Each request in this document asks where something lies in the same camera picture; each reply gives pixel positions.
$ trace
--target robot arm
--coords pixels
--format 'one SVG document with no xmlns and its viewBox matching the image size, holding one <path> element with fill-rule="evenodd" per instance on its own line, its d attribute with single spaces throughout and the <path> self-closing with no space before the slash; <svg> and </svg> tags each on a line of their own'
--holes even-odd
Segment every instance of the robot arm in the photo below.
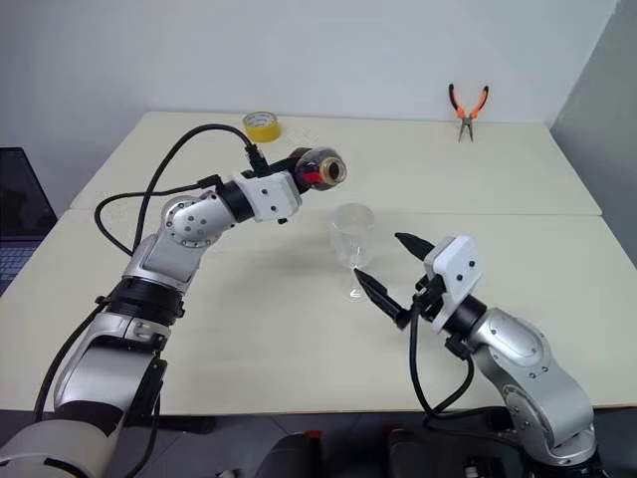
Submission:
<svg viewBox="0 0 637 478">
<path fill-rule="evenodd" d="M 416 285 L 415 306 L 434 332 L 450 334 L 447 348 L 461 358 L 471 355 L 498 389 L 535 475 L 604 476 L 590 400 L 555 361 L 544 334 L 471 295 L 482 276 L 473 239 L 448 237 L 434 247 L 410 234 L 396 237 L 426 271 Z M 400 329 L 406 327 L 410 312 L 373 278 L 356 274 L 370 299 Z"/>
<path fill-rule="evenodd" d="M 300 148 L 269 166 L 219 179 L 199 197 L 162 209 L 161 225 L 134 251 L 55 387 L 54 417 L 35 423 L 0 450 L 10 477 L 102 476 L 127 422 L 150 414 L 167 363 L 159 358 L 203 253 L 248 219 L 284 223 L 309 189 L 327 190 L 346 168 L 330 148 Z"/>
</svg>

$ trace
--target laptop keyboard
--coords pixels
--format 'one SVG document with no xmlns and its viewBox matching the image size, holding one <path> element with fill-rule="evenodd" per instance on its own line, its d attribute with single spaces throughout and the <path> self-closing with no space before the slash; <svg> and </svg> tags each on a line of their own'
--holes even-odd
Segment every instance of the laptop keyboard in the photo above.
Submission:
<svg viewBox="0 0 637 478">
<path fill-rule="evenodd" d="M 36 247 L 0 247 L 0 280 L 11 281 L 35 252 Z"/>
</svg>

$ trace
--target white wall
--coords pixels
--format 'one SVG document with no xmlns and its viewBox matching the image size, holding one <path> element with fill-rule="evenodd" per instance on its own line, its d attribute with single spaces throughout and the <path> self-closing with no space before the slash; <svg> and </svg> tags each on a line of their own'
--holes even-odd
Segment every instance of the white wall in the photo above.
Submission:
<svg viewBox="0 0 637 478">
<path fill-rule="evenodd" d="M 491 86 L 483 120 L 552 123 L 614 5 L 0 0 L 0 143 L 62 212 L 147 110 L 449 120 L 454 82 Z"/>
</svg>

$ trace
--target orange pliers handle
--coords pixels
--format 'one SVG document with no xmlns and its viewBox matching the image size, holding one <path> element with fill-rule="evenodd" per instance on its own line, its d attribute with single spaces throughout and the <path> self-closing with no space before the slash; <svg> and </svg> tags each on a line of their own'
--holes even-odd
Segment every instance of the orange pliers handle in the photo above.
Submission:
<svg viewBox="0 0 637 478">
<path fill-rule="evenodd" d="M 482 94 L 480 96 L 480 101 L 478 102 L 476 107 L 471 110 L 471 119 L 472 120 L 474 120 L 475 118 L 478 117 L 478 113 L 480 112 L 482 107 L 487 102 L 487 97 L 488 96 L 489 96 L 489 87 L 484 87 L 482 89 Z M 454 92 L 454 84 L 453 83 L 449 85 L 449 100 L 451 101 L 451 106 L 454 107 L 454 110 L 456 111 L 456 115 L 458 116 L 458 118 L 460 118 L 461 120 L 466 118 L 467 114 L 465 113 L 465 109 L 462 108 L 460 106 L 460 104 L 458 104 L 458 102 L 456 101 L 456 94 Z"/>
</svg>

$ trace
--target laptop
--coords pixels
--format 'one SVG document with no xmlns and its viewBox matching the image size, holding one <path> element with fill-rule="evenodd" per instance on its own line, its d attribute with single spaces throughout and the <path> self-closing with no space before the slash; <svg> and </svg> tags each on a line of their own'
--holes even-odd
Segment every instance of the laptop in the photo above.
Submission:
<svg viewBox="0 0 637 478">
<path fill-rule="evenodd" d="M 0 147 L 0 296 L 58 221 L 21 147 Z"/>
</svg>

